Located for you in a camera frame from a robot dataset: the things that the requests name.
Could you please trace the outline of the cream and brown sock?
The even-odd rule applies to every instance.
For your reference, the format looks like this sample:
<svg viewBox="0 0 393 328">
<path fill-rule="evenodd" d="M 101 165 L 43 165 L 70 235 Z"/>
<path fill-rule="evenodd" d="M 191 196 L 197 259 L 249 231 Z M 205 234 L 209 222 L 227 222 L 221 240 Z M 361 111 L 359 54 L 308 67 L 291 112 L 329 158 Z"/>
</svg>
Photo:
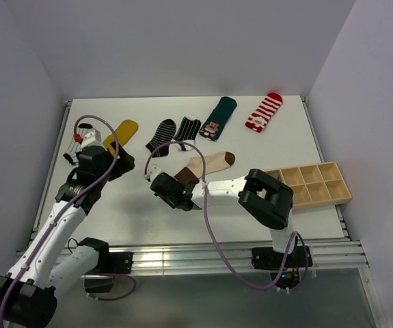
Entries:
<svg viewBox="0 0 393 328">
<path fill-rule="evenodd" d="M 204 157 L 206 174 L 228 169 L 235 162 L 235 155 L 231 152 L 217 152 Z M 188 182 L 196 182 L 202 177 L 203 162 L 200 156 L 191 157 L 189 162 L 174 176 L 178 182 L 184 185 Z"/>
</svg>

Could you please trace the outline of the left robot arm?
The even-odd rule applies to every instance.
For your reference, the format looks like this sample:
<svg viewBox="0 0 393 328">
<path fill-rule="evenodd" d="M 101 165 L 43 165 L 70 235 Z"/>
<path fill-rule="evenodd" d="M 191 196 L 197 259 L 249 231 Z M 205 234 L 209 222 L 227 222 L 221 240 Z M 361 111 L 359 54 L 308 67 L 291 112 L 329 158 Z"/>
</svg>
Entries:
<svg viewBox="0 0 393 328">
<path fill-rule="evenodd" d="M 135 167 L 135 159 L 122 147 L 117 155 L 102 146 L 87 146 L 78 165 L 55 196 L 48 219 L 5 275 L 0 275 L 0 327 L 10 322 L 46 327 L 59 298 L 82 276 L 102 273 L 111 264 L 108 243 L 87 237 L 73 254 L 56 263 L 72 233 L 99 201 L 107 182 Z"/>
</svg>

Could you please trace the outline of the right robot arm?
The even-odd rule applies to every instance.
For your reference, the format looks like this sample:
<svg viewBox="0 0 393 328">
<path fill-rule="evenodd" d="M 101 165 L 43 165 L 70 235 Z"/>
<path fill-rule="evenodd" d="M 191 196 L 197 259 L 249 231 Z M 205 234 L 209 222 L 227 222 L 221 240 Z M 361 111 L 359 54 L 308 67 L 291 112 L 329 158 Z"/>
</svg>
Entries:
<svg viewBox="0 0 393 328">
<path fill-rule="evenodd" d="M 286 267 L 296 259 L 294 229 L 289 223 L 294 192 L 265 172 L 251 169 L 248 175 L 232 180 L 183 184 L 153 165 L 145 178 L 154 194 L 172 208 L 203 210 L 206 214 L 209 206 L 242 206 L 270 230 L 277 264 Z"/>
</svg>

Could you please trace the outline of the white black vertical-striped sock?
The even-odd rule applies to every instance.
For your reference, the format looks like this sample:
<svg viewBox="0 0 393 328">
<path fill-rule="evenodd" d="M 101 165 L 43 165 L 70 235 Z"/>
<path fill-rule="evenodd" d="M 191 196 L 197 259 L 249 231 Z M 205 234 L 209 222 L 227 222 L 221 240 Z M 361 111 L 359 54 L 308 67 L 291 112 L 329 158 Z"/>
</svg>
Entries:
<svg viewBox="0 0 393 328">
<path fill-rule="evenodd" d="M 81 123 L 77 127 L 77 134 L 81 139 L 85 137 L 85 135 L 91 132 L 93 126 L 88 123 Z M 63 153 L 63 158 L 66 159 L 69 164 L 76 165 L 78 163 L 78 153 L 80 153 L 81 144 L 76 140 L 72 139 L 69 146 L 67 147 L 65 153 Z"/>
</svg>

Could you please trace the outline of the mustard yellow sock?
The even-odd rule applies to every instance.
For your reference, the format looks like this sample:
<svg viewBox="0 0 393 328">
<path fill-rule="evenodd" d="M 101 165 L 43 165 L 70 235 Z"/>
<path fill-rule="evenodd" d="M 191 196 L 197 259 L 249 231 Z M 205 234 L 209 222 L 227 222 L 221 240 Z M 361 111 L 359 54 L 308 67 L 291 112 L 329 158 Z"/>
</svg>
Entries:
<svg viewBox="0 0 393 328">
<path fill-rule="evenodd" d="M 120 125 L 115 129 L 116 135 L 118 137 L 119 145 L 125 146 L 127 142 L 131 139 L 131 137 L 137 132 L 139 126 L 133 120 L 124 120 L 120 123 Z M 114 156 L 115 149 L 112 146 L 112 143 L 115 141 L 113 134 L 110 134 L 103 141 L 104 147 L 110 151 L 110 153 Z"/>
</svg>

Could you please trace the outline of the black horizontal-striped ankle sock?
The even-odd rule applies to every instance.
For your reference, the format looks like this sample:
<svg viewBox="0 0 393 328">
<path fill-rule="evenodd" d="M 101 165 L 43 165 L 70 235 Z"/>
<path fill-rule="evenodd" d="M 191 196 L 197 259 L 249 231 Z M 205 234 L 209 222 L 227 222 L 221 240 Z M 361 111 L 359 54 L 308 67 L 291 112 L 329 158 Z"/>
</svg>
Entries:
<svg viewBox="0 0 393 328">
<path fill-rule="evenodd" d="M 172 119 L 166 119 L 157 127 L 152 139 L 145 145 L 154 158 L 164 157 L 169 154 L 168 143 L 173 139 L 176 132 L 176 123 Z"/>
</svg>

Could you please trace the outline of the black vertical-striped ankle sock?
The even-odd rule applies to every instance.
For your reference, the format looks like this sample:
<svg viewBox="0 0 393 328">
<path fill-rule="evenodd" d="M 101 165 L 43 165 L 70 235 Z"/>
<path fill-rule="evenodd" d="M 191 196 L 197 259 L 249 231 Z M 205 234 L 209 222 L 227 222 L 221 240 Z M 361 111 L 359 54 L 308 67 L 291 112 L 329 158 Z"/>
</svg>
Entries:
<svg viewBox="0 0 393 328">
<path fill-rule="evenodd" d="M 187 144 L 195 145 L 195 138 L 197 137 L 201 128 L 202 122 L 195 116 L 185 116 L 176 132 L 173 140 L 183 141 Z"/>
</svg>

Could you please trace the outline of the dark green reindeer sock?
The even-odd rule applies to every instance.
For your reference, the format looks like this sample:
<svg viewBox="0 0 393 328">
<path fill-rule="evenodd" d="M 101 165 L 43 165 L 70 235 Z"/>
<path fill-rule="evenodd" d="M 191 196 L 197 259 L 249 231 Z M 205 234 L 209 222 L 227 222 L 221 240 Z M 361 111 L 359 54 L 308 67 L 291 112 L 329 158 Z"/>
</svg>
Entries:
<svg viewBox="0 0 393 328">
<path fill-rule="evenodd" d="M 211 141 L 217 141 L 236 107 L 235 99 L 227 96 L 221 97 L 205 123 L 203 123 L 199 131 L 200 136 Z"/>
</svg>

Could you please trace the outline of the red white striped santa sock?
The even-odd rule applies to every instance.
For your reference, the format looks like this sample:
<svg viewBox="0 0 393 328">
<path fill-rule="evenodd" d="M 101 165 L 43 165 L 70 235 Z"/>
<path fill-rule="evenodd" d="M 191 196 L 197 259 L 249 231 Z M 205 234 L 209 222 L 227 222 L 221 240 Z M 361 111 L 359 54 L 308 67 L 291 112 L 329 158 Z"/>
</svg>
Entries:
<svg viewBox="0 0 393 328">
<path fill-rule="evenodd" d="M 250 114 L 245 122 L 245 126 L 256 133 L 263 132 L 282 104 L 283 98 L 278 93 L 268 93 L 256 109 Z"/>
</svg>

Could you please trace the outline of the wooden compartment tray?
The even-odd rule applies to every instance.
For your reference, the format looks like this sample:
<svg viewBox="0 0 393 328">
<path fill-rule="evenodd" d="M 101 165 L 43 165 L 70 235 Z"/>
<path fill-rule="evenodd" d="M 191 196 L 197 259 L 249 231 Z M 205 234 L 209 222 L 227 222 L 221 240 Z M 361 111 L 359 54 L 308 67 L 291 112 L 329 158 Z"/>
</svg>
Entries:
<svg viewBox="0 0 393 328">
<path fill-rule="evenodd" d="M 266 173 L 294 191 L 294 210 L 338 206 L 352 199 L 336 162 L 270 169 Z"/>
</svg>

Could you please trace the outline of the aluminium table frame rail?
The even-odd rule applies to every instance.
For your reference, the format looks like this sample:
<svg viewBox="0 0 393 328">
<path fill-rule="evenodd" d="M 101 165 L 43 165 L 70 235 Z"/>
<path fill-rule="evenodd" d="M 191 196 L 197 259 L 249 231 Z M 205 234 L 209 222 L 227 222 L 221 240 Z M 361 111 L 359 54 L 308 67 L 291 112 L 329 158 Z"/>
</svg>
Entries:
<svg viewBox="0 0 393 328">
<path fill-rule="evenodd" d="M 312 242 L 310 248 L 312 265 L 310 271 L 365 269 L 369 267 L 359 241 Z M 252 266 L 252 249 L 269 247 L 270 242 L 222 243 L 222 251 L 238 273 L 256 272 Z M 111 253 L 129 251 L 133 254 L 131 275 L 134 277 L 172 275 L 210 275 L 229 273 L 214 245 L 160 245 L 160 246 L 111 246 Z"/>
</svg>

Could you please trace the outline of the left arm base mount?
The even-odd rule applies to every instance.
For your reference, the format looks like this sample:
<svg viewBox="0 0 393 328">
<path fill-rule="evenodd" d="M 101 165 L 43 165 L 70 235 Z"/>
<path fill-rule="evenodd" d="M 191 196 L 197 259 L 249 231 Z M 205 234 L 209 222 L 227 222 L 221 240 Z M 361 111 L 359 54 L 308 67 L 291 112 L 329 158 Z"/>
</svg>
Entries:
<svg viewBox="0 0 393 328">
<path fill-rule="evenodd" d="M 132 263 L 133 252 L 111 252 L 101 268 L 95 268 L 87 272 L 84 278 L 85 291 L 95 295 L 110 292 L 117 277 L 103 276 L 100 273 L 128 275 L 131 272 Z"/>
</svg>

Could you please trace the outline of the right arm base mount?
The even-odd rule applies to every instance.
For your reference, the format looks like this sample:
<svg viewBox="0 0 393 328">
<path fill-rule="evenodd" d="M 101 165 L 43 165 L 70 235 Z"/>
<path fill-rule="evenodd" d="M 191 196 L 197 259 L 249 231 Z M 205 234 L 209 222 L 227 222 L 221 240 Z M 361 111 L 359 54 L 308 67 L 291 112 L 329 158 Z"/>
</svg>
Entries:
<svg viewBox="0 0 393 328">
<path fill-rule="evenodd" d="M 252 248 L 253 268 L 270 272 L 272 280 L 275 280 L 278 274 L 283 257 L 283 254 L 275 252 L 272 247 Z M 298 287 L 306 271 L 309 271 L 313 265 L 310 248 L 308 246 L 296 247 L 291 254 L 287 255 L 282 274 L 275 287 L 286 292 Z"/>
</svg>

